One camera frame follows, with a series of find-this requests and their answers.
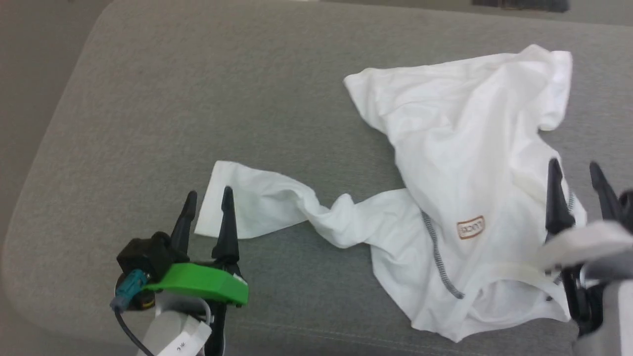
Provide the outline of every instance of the black cable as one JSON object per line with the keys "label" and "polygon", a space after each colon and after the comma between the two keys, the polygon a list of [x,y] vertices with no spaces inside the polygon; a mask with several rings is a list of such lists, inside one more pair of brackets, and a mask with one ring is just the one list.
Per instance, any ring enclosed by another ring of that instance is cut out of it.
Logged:
{"label": "black cable", "polygon": [[123,317],[121,316],[121,312],[119,310],[115,310],[115,317],[116,321],[118,321],[119,325],[121,325],[123,332],[130,338],[130,340],[132,340],[136,347],[143,351],[147,356],[154,356],[152,351],[149,351],[149,349],[145,347],[145,345],[143,345],[143,343],[134,335],[130,328],[125,325],[125,321],[123,321]]}

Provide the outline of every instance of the gray floor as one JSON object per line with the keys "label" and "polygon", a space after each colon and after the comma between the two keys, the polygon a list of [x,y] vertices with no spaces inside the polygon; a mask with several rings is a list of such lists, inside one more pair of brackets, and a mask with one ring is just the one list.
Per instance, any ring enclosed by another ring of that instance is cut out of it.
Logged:
{"label": "gray floor", "polygon": [[[470,0],[334,1],[633,25],[631,0],[571,0],[572,10],[565,14],[475,7],[469,5]],[[93,23],[110,2],[0,0],[0,251],[39,141]],[[21,320],[0,291],[0,344],[6,354],[21,354],[26,343],[41,350],[37,354],[45,354],[51,347],[68,350],[67,354],[76,354],[74,350],[104,354],[102,349],[86,350],[88,344],[81,342],[61,342]],[[129,350],[121,348],[116,354]]]}

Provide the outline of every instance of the blue cable connector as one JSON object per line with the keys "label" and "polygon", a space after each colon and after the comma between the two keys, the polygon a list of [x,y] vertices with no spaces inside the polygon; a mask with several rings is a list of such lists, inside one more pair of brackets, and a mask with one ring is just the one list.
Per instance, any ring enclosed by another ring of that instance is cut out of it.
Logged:
{"label": "blue cable connector", "polygon": [[143,271],[135,269],[130,272],[123,283],[116,289],[115,297],[110,302],[110,308],[121,313],[126,311],[132,298],[141,292],[145,284],[147,284],[147,277]]}

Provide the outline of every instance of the gray table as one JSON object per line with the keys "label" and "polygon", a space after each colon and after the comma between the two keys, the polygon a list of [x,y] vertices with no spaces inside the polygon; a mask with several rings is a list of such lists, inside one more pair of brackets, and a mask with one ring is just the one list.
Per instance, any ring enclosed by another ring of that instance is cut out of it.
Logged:
{"label": "gray table", "polygon": [[[213,163],[313,187],[326,205],[401,188],[393,152],[342,85],[366,67],[441,63],[537,43],[574,55],[567,119],[543,135],[596,218],[588,163],[633,181],[633,30],[440,11],[266,0],[119,0],[97,21],[39,148],[3,249],[4,288],[46,328],[127,343],[108,309],[118,251],[170,231]],[[210,258],[214,240],[193,237]],[[566,355],[541,320],[454,344],[413,330],[372,275],[308,224],[241,244],[251,303],[229,343],[258,355]],[[127,314],[142,333],[151,313]]]}

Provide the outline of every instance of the green plastic part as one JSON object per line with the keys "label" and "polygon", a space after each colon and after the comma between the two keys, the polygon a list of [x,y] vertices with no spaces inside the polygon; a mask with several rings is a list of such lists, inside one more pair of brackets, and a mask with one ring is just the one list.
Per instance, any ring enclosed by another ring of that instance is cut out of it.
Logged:
{"label": "green plastic part", "polygon": [[246,282],[224,270],[196,264],[173,264],[160,282],[147,284],[143,289],[163,289],[227,304],[248,303]]}

